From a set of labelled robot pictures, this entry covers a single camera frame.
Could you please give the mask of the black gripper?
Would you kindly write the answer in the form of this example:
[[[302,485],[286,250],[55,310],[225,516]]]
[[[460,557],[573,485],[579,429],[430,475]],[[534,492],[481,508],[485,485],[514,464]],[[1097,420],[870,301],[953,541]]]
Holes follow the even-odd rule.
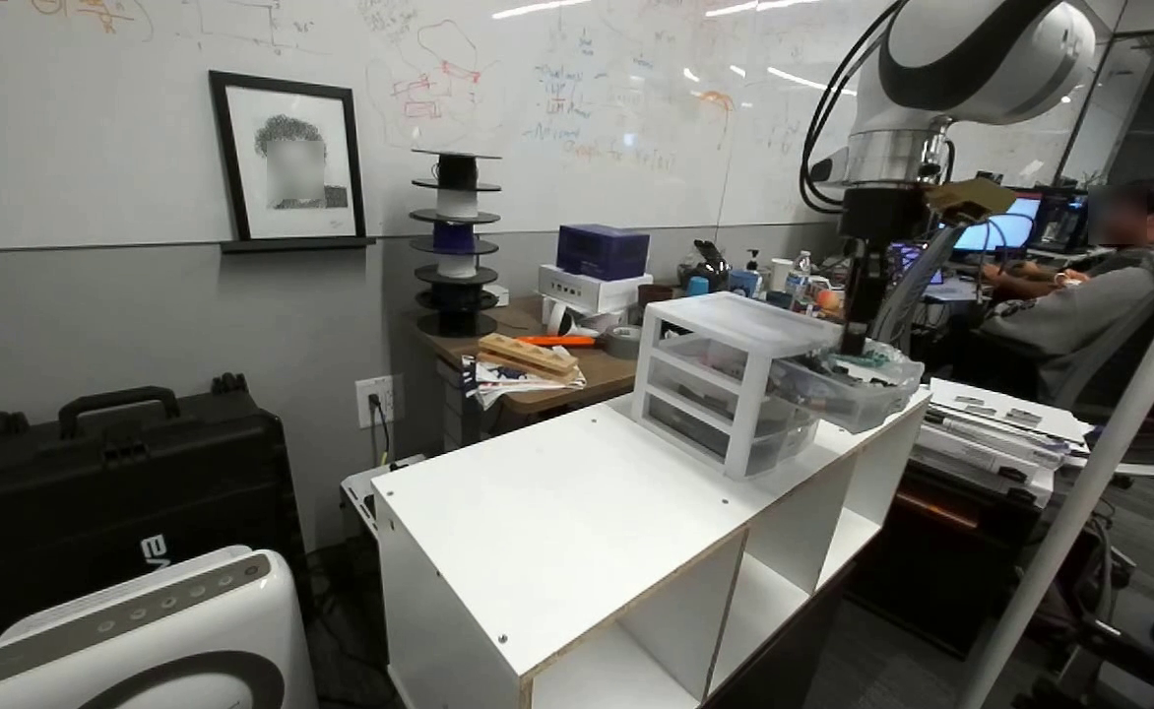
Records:
[[[841,349],[861,356],[881,296],[895,280],[890,243],[919,236],[927,198],[912,187],[860,187],[841,194],[841,236],[850,239]]]

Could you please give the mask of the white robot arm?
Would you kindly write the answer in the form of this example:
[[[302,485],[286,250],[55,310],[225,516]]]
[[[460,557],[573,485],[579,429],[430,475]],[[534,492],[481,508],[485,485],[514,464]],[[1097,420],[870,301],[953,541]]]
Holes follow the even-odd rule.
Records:
[[[890,0],[860,32],[799,151],[802,206],[841,215],[850,356],[890,335],[886,250],[927,221],[927,147],[953,122],[1049,114],[1093,53],[1097,26],[1074,0]]]

